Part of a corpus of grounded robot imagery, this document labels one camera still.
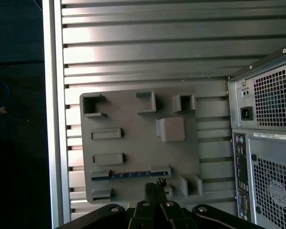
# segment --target silver metal frame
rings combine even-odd
[[[52,227],[70,221],[63,85],[61,3],[43,1],[44,56]]]

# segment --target label sticker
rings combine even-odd
[[[253,136],[254,136],[254,137],[264,137],[264,138],[272,138],[272,139],[286,140],[286,135],[253,133]]]

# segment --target usb port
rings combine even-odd
[[[243,205],[243,197],[242,196],[238,196],[238,205]]]

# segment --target metal mesh grille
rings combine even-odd
[[[259,158],[254,176],[256,201],[262,214],[286,229],[286,166]]]
[[[285,70],[254,83],[256,118],[259,126],[286,126]]]

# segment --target dark background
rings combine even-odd
[[[2,228],[51,228],[41,2],[0,0]]]

